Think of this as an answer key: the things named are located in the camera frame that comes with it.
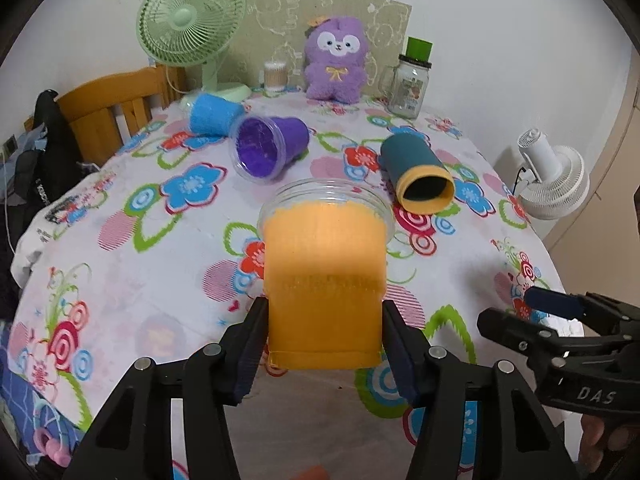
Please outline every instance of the purple cup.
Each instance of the purple cup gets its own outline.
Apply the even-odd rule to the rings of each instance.
[[[247,114],[236,120],[229,137],[236,171],[252,182],[267,183],[306,150],[309,129],[296,117]]]

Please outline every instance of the glass jar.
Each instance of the glass jar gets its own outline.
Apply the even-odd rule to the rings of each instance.
[[[378,81],[378,89],[387,98],[386,108],[392,114],[415,119],[420,113],[429,84],[431,63],[408,56],[398,56],[398,66],[387,66]]]
[[[390,205],[349,180],[308,179],[260,210],[269,359],[278,368],[380,362]]]

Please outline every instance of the screw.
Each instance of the screw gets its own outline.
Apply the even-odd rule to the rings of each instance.
[[[222,346],[220,346],[218,343],[209,343],[202,349],[202,352],[204,353],[204,355],[208,355],[210,357],[213,355],[218,355],[220,352],[222,352]]]
[[[553,359],[551,359],[551,364],[555,368],[562,368],[566,364],[566,361],[561,357],[554,357]]]
[[[506,374],[510,374],[515,369],[516,369],[515,366],[513,366],[513,363],[510,362],[510,361],[500,361],[500,362],[498,362],[498,370],[500,370],[501,372],[504,372]]]
[[[148,357],[141,357],[140,359],[136,359],[136,362],[133,363],[136,370],[146,370],[151,366],[151,359]]]
[[[429,355],[435,359],[442,359],[447,356],[447,351],[442,346],[432,346],[429,348]]]

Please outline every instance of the yellow bow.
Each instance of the yellow bow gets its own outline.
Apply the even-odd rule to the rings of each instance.
[[[324,69],[325,72],[331,74],[331,78],[329,81],[342,81],[341,75],[347,75],[349,73],[349,69],[347,68],[336,68],[333,66],[328,66]]]

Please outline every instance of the door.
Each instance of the door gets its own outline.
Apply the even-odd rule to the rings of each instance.
[[[640,109],[613,164],[572,227],[551,249],[567,292],[587,291],[640,306]]]

